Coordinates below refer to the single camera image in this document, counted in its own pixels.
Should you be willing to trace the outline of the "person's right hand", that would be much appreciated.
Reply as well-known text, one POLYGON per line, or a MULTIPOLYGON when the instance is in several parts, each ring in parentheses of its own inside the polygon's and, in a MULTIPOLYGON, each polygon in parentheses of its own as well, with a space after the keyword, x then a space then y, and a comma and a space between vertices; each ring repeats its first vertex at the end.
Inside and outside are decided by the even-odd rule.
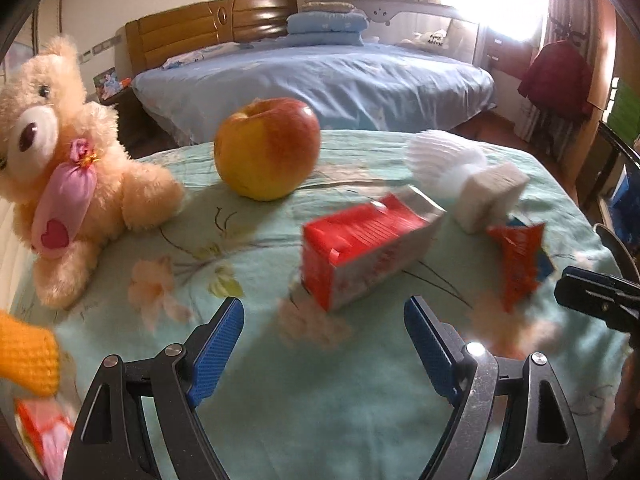
POLYGON ((615 396, 615 408, 608 434, 615 441, 611 448, 616 460, 607 479, 639 478, 639 351, 634 350, 622 369, 622 380, 615 396))

